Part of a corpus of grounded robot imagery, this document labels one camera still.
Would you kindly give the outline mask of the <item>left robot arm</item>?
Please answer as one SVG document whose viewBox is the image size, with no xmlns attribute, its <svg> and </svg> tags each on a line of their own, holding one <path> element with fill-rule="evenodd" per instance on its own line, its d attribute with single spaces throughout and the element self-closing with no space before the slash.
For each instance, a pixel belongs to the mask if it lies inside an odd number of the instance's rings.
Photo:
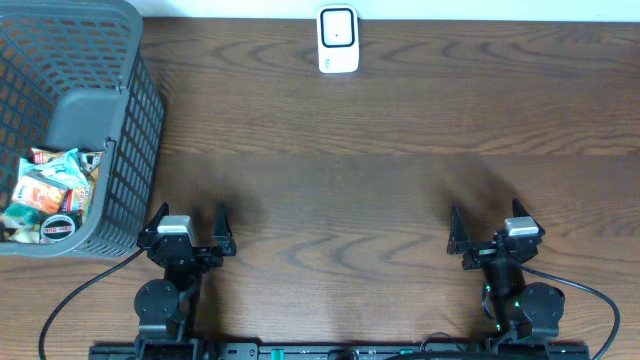
<svg viewBox="0 0 640 360">
<path fill-rule="evenodd" d="M 164 277 L 144 284 L 134 300 L 139 337 L 148 342 L 182 343 L 193 336 L 203 276 L 236 254 L 226 208 L 218 207 L 212 246 L 196 246 L 192 219 L 172 215 L 164 203 L 141 230 L 137 246 Z"/>
</svg>

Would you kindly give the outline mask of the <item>green white tissue pack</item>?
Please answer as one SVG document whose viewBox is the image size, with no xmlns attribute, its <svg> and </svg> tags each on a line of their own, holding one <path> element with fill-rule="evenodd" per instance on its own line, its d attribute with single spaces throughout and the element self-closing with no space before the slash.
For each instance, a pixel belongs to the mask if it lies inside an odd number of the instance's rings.
<svg viewBox="0 0 640 360">
<path fill-rule="evenodd" d="M 10 204 L 1 214 L 1 225 L 4 230 L 32 230 L 38 223 L 39 211 L 20 203 Z"/>
</svg>

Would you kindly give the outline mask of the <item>orange tissue pack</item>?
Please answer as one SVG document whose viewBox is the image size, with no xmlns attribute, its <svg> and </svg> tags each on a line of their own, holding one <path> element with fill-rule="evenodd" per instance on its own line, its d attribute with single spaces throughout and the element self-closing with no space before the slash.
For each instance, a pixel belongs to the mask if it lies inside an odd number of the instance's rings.
<svg viewBox="0 0 640 360">
<path fill-rule="evenodd" d="M 18 180 L 11 201 L 53 214 L 59 211 L 67 192 L 65 185 L 39 175 L 26 174 Z"/>
</svg>

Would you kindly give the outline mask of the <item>yellow antibacterial wipes bag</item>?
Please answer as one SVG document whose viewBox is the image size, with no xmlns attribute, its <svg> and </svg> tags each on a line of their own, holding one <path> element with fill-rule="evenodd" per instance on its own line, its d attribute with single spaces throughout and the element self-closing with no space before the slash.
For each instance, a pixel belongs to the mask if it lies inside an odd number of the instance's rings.
<svg viewBox="0 0 640 360">
<path fill-rule="evenodd" d="M 89 186 L 68 189 L 59 209 L 61 213 L 77 212 L 81 216 L 81 222 L 86 220 L 90 211 L 91 201 L 95 193 L 99 177 L 99 167 L 103 155 L 104 153 L 102 151 L 93 152 L 78 150 L 78 158 L 80 160 L 81 168 L 89 180 Z"/>
</svg>

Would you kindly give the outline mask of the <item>dark green Zam-Buk box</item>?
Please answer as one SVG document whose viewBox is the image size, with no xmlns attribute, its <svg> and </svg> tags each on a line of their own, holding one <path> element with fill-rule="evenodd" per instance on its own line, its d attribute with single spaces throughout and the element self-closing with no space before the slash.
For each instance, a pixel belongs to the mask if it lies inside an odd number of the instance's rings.
<svg viewBox="0 0 640 360">
<path fill-rule="evenodd" d="M 58 243 L 73 235 L 80 226 L 81 216 L 77 212 L 54 214 L 46 217 L 40 226 L 42 244 Z"/>
</svg>

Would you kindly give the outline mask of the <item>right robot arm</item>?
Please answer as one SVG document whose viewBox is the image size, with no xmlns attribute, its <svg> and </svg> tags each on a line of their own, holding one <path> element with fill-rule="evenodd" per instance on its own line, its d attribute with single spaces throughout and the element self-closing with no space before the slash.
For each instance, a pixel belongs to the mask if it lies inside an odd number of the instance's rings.
<svg viewBox="0 0 640 360">
<path fill-rule="evenodd" d="M 461 212 L 451 209 L 447 253 L 460 255 L 465 270 L 480 269 L 485 278 L 485 313 L 496 321 L 499 341 L 550 339 L 559 335 L 564 314 L 564 293 L 547 283 L 528 283 L 522 265 L 538 255 L 545 230 L 518 199 L 513 215 L 489 241 L 474 242 Z"/>
</svg>

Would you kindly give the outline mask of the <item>light teal wipes pack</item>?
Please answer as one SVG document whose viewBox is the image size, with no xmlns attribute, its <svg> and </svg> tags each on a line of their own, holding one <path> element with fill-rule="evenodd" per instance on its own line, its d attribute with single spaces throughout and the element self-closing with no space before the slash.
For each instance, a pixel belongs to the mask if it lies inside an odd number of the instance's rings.
<svg viewBox="0 0 640 360">
<path fill-rule="evenodd" d="M 19 162 L 18 179 L 25 175 L 68 189 L 89 186 L 89 180 L 81 168 L 77 149 L 51 152 L 33 148 L 33 161 L 21 158 Z"/>
</svg>

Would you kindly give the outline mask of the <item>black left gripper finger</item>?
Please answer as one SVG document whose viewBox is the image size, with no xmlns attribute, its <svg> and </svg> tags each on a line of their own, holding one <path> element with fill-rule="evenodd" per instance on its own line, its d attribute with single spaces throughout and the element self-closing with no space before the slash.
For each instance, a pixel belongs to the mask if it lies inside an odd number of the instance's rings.
<svg viewBox="0 0 640 360">
<path fill-rule="evenodd" d="M 226 207 L 220 204 L 217 212 L 217 220 L 213 238 L 222 256 L 235 256 L 237 245 L 229 225 Z"/>
<path fill-rule="evenodd" d="M 150 233 L 150 232 L 157 232 L 158 227 L 160 225 L 160 222 L 162 220 L 162 218 L 166 215 L 169 214 L 169 205 L 167 202 L 164 202 L 160 208 L 158 209 L 158 211 L 155 213 L 155 215 L 153 216 L 153 218 L 149 221 L 149 223 L 146 225 L 145 227 L 145 232 L 146 233 Z"/>
</svg>

